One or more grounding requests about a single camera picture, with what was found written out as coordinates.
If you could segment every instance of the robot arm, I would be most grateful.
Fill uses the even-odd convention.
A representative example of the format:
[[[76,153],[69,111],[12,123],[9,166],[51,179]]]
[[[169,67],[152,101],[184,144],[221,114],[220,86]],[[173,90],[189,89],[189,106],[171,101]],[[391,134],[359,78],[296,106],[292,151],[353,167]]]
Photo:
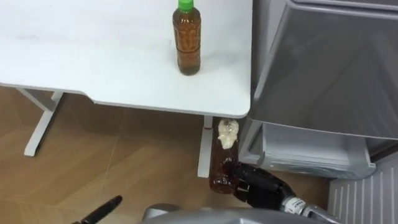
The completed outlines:
[[[253,208],[279,210],[324,223],[340,223],[337,218],[323,209],[307,204],[296,197],[293,190],[283,180],[265,170],[239,164],[234,174],[239,178],[238,189],[234,196]]]

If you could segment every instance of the wooden floor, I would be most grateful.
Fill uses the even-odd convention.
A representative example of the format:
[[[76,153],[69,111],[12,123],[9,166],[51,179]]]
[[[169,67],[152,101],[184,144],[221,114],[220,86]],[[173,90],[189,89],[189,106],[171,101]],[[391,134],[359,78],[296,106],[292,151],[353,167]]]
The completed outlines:
[[[1,223],[72,223],[121,194],[103,224],[137,223],[146,207],[247,207],[211,192],[197,174],[203,117],[93,104],[65,95],[35,157],[24,147],[41,111],[0,87]],[[299,196],[322,207],[328,183],[277,173]]]

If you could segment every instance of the brown liquid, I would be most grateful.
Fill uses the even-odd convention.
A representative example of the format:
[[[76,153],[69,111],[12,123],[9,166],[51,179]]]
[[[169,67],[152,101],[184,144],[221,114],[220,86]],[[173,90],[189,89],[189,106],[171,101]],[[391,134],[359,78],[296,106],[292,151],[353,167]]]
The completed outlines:
[[[238,164],[238,141],[231,149],[223,149],[218,139],[219,120],[213,123],[213,142],[211,145],[211,161],[209,184],[210,188],[219,194],[233,194],[238,186],[238,179],[233,171]]]
[[[200,69],[200,12],[177,9],[173,13],[174,37],[177,46],[177,62],[181,73],[194,75]]]

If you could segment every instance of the white metal table frame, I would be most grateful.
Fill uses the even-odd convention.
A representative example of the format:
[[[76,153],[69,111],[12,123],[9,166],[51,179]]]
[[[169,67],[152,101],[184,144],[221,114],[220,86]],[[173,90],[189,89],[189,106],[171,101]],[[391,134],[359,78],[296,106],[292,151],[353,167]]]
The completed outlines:
[[[26,98],[30,99],[35,105],[43,110],[43,115],[40,118],[37,126],[32,133],[24,151],[25,156],[35,156],[36,150],[43,138],[45,130],[48,128],[52,116],[61,100],[63,92],[55,91],[51,98],[46,97],[40,90],[28,90],[24,88],[16,88],[20,91]]]
[[[51,98],[45,96],[40,90],[28,90],[25,88],[16,88],[26,98],[43,110],[43,115],[40,118],[37,126],[32,133],[24,151],[25,156],[35,156],[39,148],[40,142],[49,127],[51,119],[58,107],[58,104],[63,96],[63,92],[55,91]],[[207,178],[210,170],[211,157],[211,140],[213,137],[213,117],[204,116],[203,129],[200,143],[200,156],[198,162],[198,176]]]

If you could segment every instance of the table top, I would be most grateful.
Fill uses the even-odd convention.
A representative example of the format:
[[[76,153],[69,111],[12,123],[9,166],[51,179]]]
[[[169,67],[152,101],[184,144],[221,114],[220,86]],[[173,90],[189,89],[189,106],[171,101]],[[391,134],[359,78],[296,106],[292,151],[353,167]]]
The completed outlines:
[[[240,118],[250,107],[252,1],[197,1],[201,70],[182,75],[174,0],[0,2],[0,85],[104,105]]]

